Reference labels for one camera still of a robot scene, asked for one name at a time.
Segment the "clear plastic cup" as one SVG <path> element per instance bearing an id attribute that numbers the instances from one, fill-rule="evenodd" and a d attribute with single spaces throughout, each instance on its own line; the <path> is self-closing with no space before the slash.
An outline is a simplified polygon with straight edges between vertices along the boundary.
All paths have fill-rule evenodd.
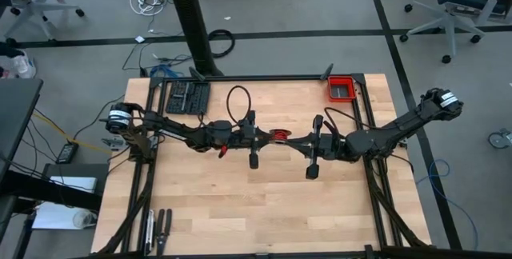
<path id="1" fill-rule="evenodd" d="M 98 216 L 89 210 L 78 211 L 73 216 L 73 224 L 78 229 L 86 229 L 97 224 Z"/>

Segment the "black low shelf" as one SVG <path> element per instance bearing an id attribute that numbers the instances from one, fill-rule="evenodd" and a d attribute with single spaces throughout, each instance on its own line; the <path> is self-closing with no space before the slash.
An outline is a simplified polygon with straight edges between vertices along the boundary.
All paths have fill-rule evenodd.
<path id="1" fill-rule="evenodd" d="M 94 199 L 91 196 L 85 197 L 85 190 L 80 189 L 82 194 L 77 196 L 66 196 L 63 194 L 64 202 L 66 205 L 89 209 L 98 212 L 102 204 L 102 195 L 106 185 L 107 179 L 107 164 L 64 164 L 64 165 L 51 165 L 47 164 L 43 169 L 43 174 L 47 177 L 93 177 L 95 178 L 96 185 L 94 187 Z"/>

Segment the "black tool tray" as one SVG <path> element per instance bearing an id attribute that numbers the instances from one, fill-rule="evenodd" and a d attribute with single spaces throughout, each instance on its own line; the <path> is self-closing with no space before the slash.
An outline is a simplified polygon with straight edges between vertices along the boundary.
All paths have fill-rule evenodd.
<path id="1" fill-rule="evenodd" d="M 209 98 L 209 82 L 172 82 L 166 112 L 168 114 L 206 114 Z"/>

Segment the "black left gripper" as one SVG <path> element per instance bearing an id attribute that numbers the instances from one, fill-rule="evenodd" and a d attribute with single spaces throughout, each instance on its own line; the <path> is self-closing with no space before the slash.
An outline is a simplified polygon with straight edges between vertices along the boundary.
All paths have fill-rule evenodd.
<path id="1" fill-rule="evenodd" d="M 249 166 L 251 169 L 258 169 L 259 159 L 258 150 L 260 149 L 258 135 L 264 138 L 260 140 L 262 145 L 275 144 L 276 141 L 271 138 L 277 134 L 276 129 L 270 131 L 260 131 L 255 125 L 255 111 L 250 110 L 245 119 L 238 122 L 238 129 L 233 127 L 228 121 L 211 122 L 206 126 L 207 135 L 211 140 L 211 148 L 220 150 L 223 145 L 229 149 L 248 149 Z"/>

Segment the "clear plastic bag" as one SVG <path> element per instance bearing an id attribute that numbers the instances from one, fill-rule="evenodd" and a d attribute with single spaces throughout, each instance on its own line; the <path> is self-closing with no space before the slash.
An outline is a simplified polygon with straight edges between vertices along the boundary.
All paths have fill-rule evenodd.
<path id="1" fill-rule="evenodd" d="M 28 55 L 9 46 L 0 46 L 0 57 L 7 57 L 12 62 L 11 67 L 0 66 L 0 78 L 34 78 L 37 68 Z"/>

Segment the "red collapsible bin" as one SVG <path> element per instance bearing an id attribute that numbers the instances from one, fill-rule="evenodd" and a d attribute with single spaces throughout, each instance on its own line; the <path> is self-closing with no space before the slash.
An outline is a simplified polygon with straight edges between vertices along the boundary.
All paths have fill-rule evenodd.
<path id="1" fill-rule="evenodd" d="M 352 77 L 329 76 L 327 81 L 330 102 L 352 102 L 356 98 Z"/>

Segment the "white sheet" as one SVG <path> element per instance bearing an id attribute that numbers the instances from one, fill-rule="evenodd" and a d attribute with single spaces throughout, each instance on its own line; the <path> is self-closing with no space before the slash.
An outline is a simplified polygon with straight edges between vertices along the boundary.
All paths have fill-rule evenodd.
<path id="1" fill-rule="evenodd" d="M 95 177 L 61 177 L 52 176 L 50 180 L 56 184 L 79 189 L 88 193 L 93 193 L 96 189 L 98 179 Z"/>

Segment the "grey caster wheel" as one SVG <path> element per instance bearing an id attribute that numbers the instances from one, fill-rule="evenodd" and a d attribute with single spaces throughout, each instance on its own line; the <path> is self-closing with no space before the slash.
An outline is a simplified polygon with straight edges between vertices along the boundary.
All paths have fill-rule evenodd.
<path id="1" fill-rule="evenodd" d="M 491 133 L 487 141 L 495 149 L 507 149 L 512 146 L 512 131 L 500 129 L 497 132 Z"/>

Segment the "black tower fan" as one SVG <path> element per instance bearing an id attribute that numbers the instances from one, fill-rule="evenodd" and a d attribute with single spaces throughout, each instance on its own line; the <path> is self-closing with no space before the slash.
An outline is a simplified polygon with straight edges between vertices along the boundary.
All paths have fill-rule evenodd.
<path id="1" fill-rule="evenodd" d="M 195 69 L 204 76 L 223 76 L 215 65 L 199 0 L 173 0 Z"/>

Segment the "black power adapter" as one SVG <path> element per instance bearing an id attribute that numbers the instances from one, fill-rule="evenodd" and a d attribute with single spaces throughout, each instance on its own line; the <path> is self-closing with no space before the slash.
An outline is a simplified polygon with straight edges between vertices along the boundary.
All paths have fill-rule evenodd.
<path id="1" fill-rule="evenodd" d="M 78 144 L 75 142 L 67 142 L 61 149 L 59 155 L 57 156 L 55 163 L 56 164 L 70 164 L 75 154 L 78 151 Z"/>

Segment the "silver hand tool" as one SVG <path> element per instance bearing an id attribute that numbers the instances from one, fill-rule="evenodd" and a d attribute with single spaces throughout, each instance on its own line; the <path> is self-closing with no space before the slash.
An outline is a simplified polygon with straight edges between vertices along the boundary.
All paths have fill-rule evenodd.
<path id="1" fill-rule="evenodd" d="M 146 235 L 145 235 L 145 245 L 144 245 L 144 254 L 149 255 L 154 247 L 154 222 L 155 216 L 154 211 L 152 209 L 149 210 L 147 221 L 146 221 Z"/>

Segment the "black desk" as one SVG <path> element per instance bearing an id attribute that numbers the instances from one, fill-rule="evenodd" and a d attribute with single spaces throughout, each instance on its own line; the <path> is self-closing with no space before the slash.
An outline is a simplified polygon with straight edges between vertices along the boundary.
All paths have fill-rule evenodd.
<path id="1" fill-rule="evenodd" d="M 10 163 L 25 133 L 43 85 L 43 80 L 0 79 L 0 243 L 18 199 L 22 183 L 31 179 L 25 173 L 10 170 Z"/>

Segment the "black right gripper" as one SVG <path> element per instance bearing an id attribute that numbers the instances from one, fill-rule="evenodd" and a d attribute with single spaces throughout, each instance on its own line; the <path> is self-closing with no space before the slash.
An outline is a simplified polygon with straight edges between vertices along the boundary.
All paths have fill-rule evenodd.
<path id="1" fill-rule="evenodd" d="M 306 152 L 310 159 L 306 167 L 306 179 L 314 180 L 319 175 L 318 157 L 325 160 L 334 160 L 338 156 L 338 148 L 342 144 L 339 133 L 321 133 L 323 116 L 316 115 L 313 120 L 313 132 L 303 137 L 288 137 L 284 145 L 299 152 Z"/>

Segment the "black pliers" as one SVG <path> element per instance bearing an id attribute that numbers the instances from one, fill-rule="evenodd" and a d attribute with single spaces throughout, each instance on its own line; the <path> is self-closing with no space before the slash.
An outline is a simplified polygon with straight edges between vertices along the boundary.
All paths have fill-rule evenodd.
<path id="1" fill-rule="evenodd" d="M 172 224 L 172 209 L 160 209 L 156 224 L 157 259 L 160 259 L 165 251 L 167 238 L 170 235 Z"/>

